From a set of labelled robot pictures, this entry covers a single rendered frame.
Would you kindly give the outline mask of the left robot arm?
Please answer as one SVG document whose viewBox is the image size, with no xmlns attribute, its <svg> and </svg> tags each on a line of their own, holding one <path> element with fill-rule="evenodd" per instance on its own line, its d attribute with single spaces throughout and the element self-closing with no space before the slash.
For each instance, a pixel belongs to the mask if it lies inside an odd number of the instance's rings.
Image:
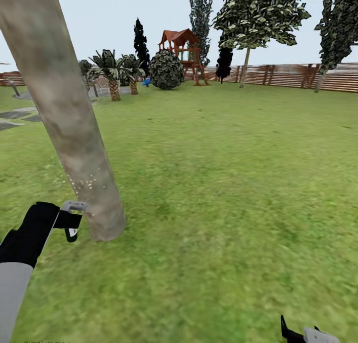
<svg viewBox="0 0 358 343">
<path fill-rule="evenodd" d="M 61 207 L 37 201 L 18 230 L 10 230 L 0 243 L 0 343 L 9 343 L 28 282 L 53 228 L 77 229 L 83 202 L 66 200 Z"/>
</svg>

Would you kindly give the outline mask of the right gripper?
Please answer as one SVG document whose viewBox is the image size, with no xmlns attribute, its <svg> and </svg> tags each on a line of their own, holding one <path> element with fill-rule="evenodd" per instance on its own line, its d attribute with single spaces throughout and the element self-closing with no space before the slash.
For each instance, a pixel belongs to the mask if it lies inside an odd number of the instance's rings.
<svg viewBox="0 0 358 343">
<path fill-rule="evenodd" d="M 306 343 L 304 340 L 305 336 L 288 329 L 285 321 L 282 321 L 281 331 L 282 337 L 287 339 L 287 343 Z"/>
</svg>

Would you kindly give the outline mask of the pesticide atomizer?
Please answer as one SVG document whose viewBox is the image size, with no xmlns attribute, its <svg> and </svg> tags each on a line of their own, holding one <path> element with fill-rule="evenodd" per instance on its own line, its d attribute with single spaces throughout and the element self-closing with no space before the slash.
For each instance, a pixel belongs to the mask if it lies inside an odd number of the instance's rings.
<svg viewBox="0 0 358 343">
<path fill-rule="evenodd" d="M 78 235 L 76 229 L 65 228 L 65 234 L 69 243 L 73 243 L 77 240 Z"/>
</svg>

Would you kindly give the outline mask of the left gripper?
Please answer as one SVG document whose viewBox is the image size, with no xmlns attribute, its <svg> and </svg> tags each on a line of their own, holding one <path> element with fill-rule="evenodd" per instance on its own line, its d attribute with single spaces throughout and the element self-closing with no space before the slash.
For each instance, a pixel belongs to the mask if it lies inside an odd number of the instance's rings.
<svg viewBox="0 0 358 343">
<path fill-rule="evenodd" d="M 80 221 L 82 220 L 82 214 L 80 213 L 69 213 L 64 212 L 64 222 L 56 228 L 70 228 L 70 229 L 77 229 L 80 225 Z"/>
</svg>

